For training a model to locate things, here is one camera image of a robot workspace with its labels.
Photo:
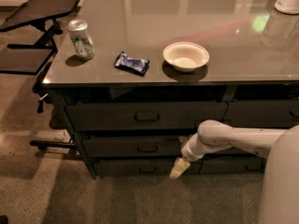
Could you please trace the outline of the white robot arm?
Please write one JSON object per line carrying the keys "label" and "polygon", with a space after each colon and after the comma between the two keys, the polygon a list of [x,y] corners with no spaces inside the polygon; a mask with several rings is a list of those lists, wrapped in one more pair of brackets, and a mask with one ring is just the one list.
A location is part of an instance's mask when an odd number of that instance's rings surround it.
{"label": "white robot arm", "polygon": [[170,177],[180,177],[206,154],[232,147],[266,159],[258,224],[299,224],[298,125],[288,130],[236,128],[206,120],[197,133],[182,139]]}

